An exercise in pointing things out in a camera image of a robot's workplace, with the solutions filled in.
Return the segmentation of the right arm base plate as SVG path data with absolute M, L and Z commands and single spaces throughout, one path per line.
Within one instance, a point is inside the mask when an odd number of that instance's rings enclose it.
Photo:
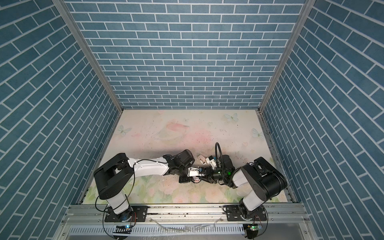
M 239 222 L 239 221 L 266 221 L 268 219 L 266 209 L 263 205 L 258 208 L 249 211 L 243 205 L 224 205 L 222 207 L 226 214 L 227 221 Z

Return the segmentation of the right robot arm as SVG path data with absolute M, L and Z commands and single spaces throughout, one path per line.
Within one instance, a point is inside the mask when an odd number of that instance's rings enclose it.
M 211 184 L 221 183 L 233 189 L 243 185 L 250 185 L 252 188 L 238 205 L 223 206 L 227 220 L 266 221 L 268 217 L 264 203 L 287 188 L 288 183 L 284 175 L 263 157 L 237 169 L 234 168 L 228 155 L 219 157 L 219 162 L 224 165 L 202 170 L 200 179 Z

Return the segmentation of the pink white mini stapler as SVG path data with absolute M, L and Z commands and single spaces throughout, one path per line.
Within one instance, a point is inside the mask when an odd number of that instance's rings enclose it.
M 202 165 L 206 165 L 207 164 L 207 160 L 206 160 L 206 158 L 203 155 L 198 155 L 198 160 L 200 161 L 200 163 Z

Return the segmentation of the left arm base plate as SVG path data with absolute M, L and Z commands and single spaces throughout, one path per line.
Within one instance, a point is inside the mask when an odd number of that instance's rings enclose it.
M 130 206 L 120 214 L 116 214 L 112 207 L 107 207 L 107 215 L 104 221 L 107 223 L 137 223 L 144 222 L 147 217 L 148 206 Z

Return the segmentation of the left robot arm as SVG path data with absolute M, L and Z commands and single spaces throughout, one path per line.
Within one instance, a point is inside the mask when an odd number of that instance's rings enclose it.
M 178 175 L 184 178 L 194 162 L 189 150 L 156 159 L 134 159 L 119 153 L 94 172 L 99 199 L 107 201 L 113 213 L 120 215 L 130 208 L 129 196 L 123 193 L 123 188 L 130 180 L 135 182 L 137 177 L 152 175 Z

